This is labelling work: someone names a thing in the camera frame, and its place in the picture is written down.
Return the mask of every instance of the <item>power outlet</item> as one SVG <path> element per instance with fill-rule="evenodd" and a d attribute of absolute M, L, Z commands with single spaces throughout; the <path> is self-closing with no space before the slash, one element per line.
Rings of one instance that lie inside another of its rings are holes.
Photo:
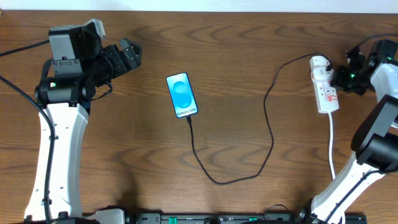
<path fill-rule="evenodd" d="M 319 113 L 331 113 L 339 108 L 336 89 L 330 86 L 333 69 L 326 70 L 329 64 L 323 56 L 314 56 L 310 60 L 311 80 Z"/>

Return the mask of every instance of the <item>smartphone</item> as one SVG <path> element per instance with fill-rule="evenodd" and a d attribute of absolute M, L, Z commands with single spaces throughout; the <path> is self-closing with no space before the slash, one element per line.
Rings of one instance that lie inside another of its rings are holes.
<path fill-rule="evenodd" d="M 184 72 L 166 78 L 172 97 L 175 115 L 178 118 L 189 116 L 198 112 L 198 106 L 193 96 L 188 75 Z"/>

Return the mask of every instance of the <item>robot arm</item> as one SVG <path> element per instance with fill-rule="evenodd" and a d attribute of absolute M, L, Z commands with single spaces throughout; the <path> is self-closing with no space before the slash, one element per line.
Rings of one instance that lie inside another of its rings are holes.
<path fill-rule="evenodd" d="M 102 22 L 96 19 L 49 31 L 53 52 L 51 66 L 55 75 L 47 77 L 44 72 L 35 96 L 50 118 L 56 135 L 49 185 L 51 219 L 79 219 L 82 216 L 79 193 L 81 142 L 96 87 L 111 83 L 112 79 L 141 65 L 142 49 L 138 44 L 121 39 L 119 43 L 123 49 L 119 51 L 116 45 L 103 48 L 101 39 L 104 38 Z M 45 220 L 43 195 L 50 134 L 41 115 L 40 127 L 39 162 L 33 193 L 25 210 L 25 222 Z M 84 222 L 97 223 L 87 219 Z"/>
<path fill-rule="evenodd" d="M 390 126 L 398 128 L 397 47 L 390 40 L 377 41 L 368 59 L 356 47 L 347 53 L 349 66 L 334 75 L 332 86 L 359 95 L 373 89 L 379 103 L 355 133 L 348 163 L 305 208 L 306 215 L 300 218 L 306 223 L 339 223 L 341 214 L 366 188 L 398 166 L 398 137 L 388 133 Z"/>

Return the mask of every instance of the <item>black wire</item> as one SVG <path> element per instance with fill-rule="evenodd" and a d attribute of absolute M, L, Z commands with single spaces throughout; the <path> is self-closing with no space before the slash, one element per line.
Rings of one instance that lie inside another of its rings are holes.
<path fill-rule="evenodd" d="M 360 45 L 363 45 L 368 40 L 371 40 L 371 39 L 374 39 L 374 38 L 378 38 L 378 37 L 398 37 L 398 34 L 374 34 L 374 35 L 371 35 L 371 36 L 365 38 L 364 40 L 362 40 L 360 43 L 355 45 L 355 47 L 353 47 L 353 49 L 359 47 Z"/>
<path fill-rule="evenodd" d="M 277 80 L 277 78 L 278 78 L 278 74 L 279 74 L 280 70 L 281 70 L 284 66 L 286 66 L 286 65 L 288 65 L 288 64 L 290 64 L 290 63 L 292 63 L 292 62 L 295 62 L 295 61 L 297 61 L 297 60 L 300 60 L 300 59 L 302 59 L 302 58 L 309 57 L 309 56 L 315 56 L 315 55 L 322 55 L 322 54 L 321 54 L 321 53 L 312 53 L 312 54 L 307 54 L 307 55 L 298 57 L 298 58 L 296 58 L 296 59 L 293 59 L 293 60 L 291 60 L 291 61 L 289 61 L 289 62 L 284 63 L 284 64 L 278 69 L 278 71 L 276 72 L 274 81 L 272 82 L 271 86 L 269 87 L 269 89 L 268 89 L 268 91 L 267 91 L 267 93 L 266 93 L 266 95 L 265 95 L 265 97 L 264 97 L 264 114 L 265 114 L 265 116 L 266 116 L 266 121 L 267 121 L 267 125 L 268 125 L 269 134 L 271 135 L 271 147 L 270 147 L 270 149 L 269 149 L 269 151 L 268 151 L 268 154 L 267 154 L 266 158 L 264 159 L 264 162 L 263 162 L 262 165 L 261 165 L 261 168 L 260 168 L 259 172 L 258 172 L 256 175 L 252 175 L 252 176 L 249 176 L 249 177 L 243 177 L 243 178 L 239 178 L 239 179 L 236 179 L 236 180 L 231 180 L 231 181 L 228 181 L 228 182 L 218 182 L 218 181 L 216 181 L 215 179 L 213 179 L 213 178 L 210 176 L 210 174 L 207 173 L 207 170 L 205 169 L 205 167 L 203 166 L 203 164 L 200 162 L 200 159 L 199 159 L 199 157 L 198 157 L 198 155 L 197 155 L 197 153 L 196 153 L 196 151 L 195 151 L 195 145 L 194 145 L 194 143 L 193 143 L 192 120 L 191 120 L 191 117 L 190 117 L 190 116 L 187 116 L 187 121 L 188 121 L 189 127 L 190 127 L 190 129 L 191 129 L 191 139 L 192 139 L 192 151 L 193 151 L 193 155 L 196 157 L 196 159 L 197 159 L 199 165 L 201 166 L 201 168 L 202 168 L 203 171 L 205 172 L 206 176 L 207 176 L 213 183 L 215 183 L 215 184 L 217 184 L 217 185 L 228 185 L 228 184 L 233 184 L 233 183 L 236 183 L 236 182 L 239 182 L 239 181 L 242 181 L 242 180 L 253 179 L 253 178 L 258 177 L 258 176 L 261 174 L 262 170 L 263 170 L 264 167 L 266 166 L 266 163 L 267 163 L 267 161 L 268 161 L 269 156 L 271 155 L 272 149 L 274 148 L 274 135 L 272 134 L 271 126 L 270 126 L 269 120 L 268 120 L 267 109 L 266 109 L 266 100 L 267 100 L 268 94 L 269 94 L 269 92 L 272 90 L 272 87 L 274 87 L 274 85 L 275 85 L 275 83 L 276 83 L 276 80 Z"/>
<path fill-rule="evenodd" d="M 29 45 L 29 46 L 26 46 L 26 47 L 21 47 L 21 48 L 18 48 L 18 49 L 14 49 L 14 50 L 10 50 L 10 51 L 4 52 L 4 53 L 0 53 L 0 57 L 5 56 L 5 55 L 9 55 L 9 54 L 12 54 L 12 53 L 20 52 L 22 50 L 27 50 L 27 49 L 31 49 L 31 48 L 34 48 L 34 47 L 38 47 L 40 45 L 47 44 L 49 42 L 50 42 L 49 40 L 45 40 L 45 41 L 41 41 L 39 43 L 32 44 L 32 45 Z"/>
<path fill-rule="evenodd" d="M 50 205 L 49 205 L 49 183 L 50 183 L 50 175 L 51 175 L 51 165 L 52 165 L 52 156 L 54 152 L 54 140 L 55 140 L 55 131 L 52 125 L 50 118 L 44 113 L 44 111 L 40 108 L 40 106 L 25 92 L 21 89 L 16 87 L 10 81 L 6 80 L 3 76 L 0 75 L 0 80 L 11 87 L 13 90 L 17 91 L 21 94 L 29 103 L 31 103 L 43 116 L 44 120 L 49 125 L 50 129 L 50 150 L 49 150 L 49 158 L 47 160 L 47 168 L 45 170 L 45 180 L 44 180 L 44 213 L 45 213 L 45 220 L 47 224 L 51 223 L 50 219 Z"/>
<path fill-rule="evenodd" d="M 95 100 L 98 100 L 98 99 L 101 99 L 101 98 L 104 98 L 105 96 L 108 96 L 109 94 L 111 94 L 112 93 L 112 91 L 113 91 L 113 87 L 112 87 L 112 84 L 110 84 L 110 83 L 105 83 L 107 86 L 109 86 L 109 90 L 108 91 L 106 91 L 106 92 L 104 92 L 101 96 L 99 96 L 99 97 L 97 97 L 97 98 L 95 98 L 95 99 L 92 99 L 92 101 L 95 101 Z"/>
<path fill-rule="evenodd" d="M 330 212 L 328 218 L 325 220 L 326 223 L 332 218 L 332 216 L 336 213 L 338 208 L 341 206 L 341 204 L 347 200 L 347 198 L 364 182 L 370 175 L 372 174 L 390 174 L 393 172 L 398 172 L 398 169 L 392 169 L 392 170 L 387 170 L 387 171 L 381 171 L 381 170 L 374 170 L 370 171 L 362 176 L 362 178 L 354 185 L 354 187 L 347 192 L 347 194 L 336 204 L 335 208 Z"/>
<path fill-rule="evenodd" d="M 264 219 L 266 219 L 267 213 L 268 213 L 271 209 L 273 209 L 273 208 L 275 208 L 275 207 L 284 207 L 286 210 L 289 211 L 289 209 L 288 209 L 285 205 L 282 205 L 282 204 L 271 205 L 271 206 L 270 206 L 269 208 L 267 208 L 267 210 L 264 212 Z"/>
<path fill-rule="evenodd" d="M 52 61 L 52 58 L 50 58 L 44 62 L 43 67 L 42 67 L 42 78 L 47 78 L 47 75 L 49 75 L 51 61 Z"/>

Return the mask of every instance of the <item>table surface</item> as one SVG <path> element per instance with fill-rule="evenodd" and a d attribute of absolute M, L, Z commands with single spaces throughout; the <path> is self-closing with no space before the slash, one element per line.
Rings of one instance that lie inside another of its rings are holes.
<path fill-rule="evenodd" d="M 48 39 L 50 27 L 91 18 L 103 21 L 104 46 L 127 37 L 144 51 L 142 66 L 113 80 L 113 93 L 91 104 L 81 149 L 84 212 L 107 205 L 165 213 L 263 212 L 275 203 L 300 209 L 331 181 L 328 116 L 317 112 L 309 58 L 285 67 L 269 95 L 275 144 L 262 174 L 227 186 L 213 184 L 200 169 L 165 78 L 188 73 L 200 110 L 192 117 L 198 156 L 216 180 L 227 181 L 255 174 L 269 151 L 262 101 L 283 63 L 322 52 L 338 68 L 345 50 L 367 35 L 398 31 L 398 16 L 376 14 L 6 11 L 0 52 Z M 0 73 L 33 97 L 51 57 L 49 45 L 8 55 Z M 0 95 L 0 217 L 20 222 L 35 180 L 39 118 L 6 85 Z M 337 171 L 376 105 L 374 93 L 338 97 Z M 364 212 L 369 223 L 397 223 L 396 184 L 396 175 L 376 182 L 349 211 Z"/>

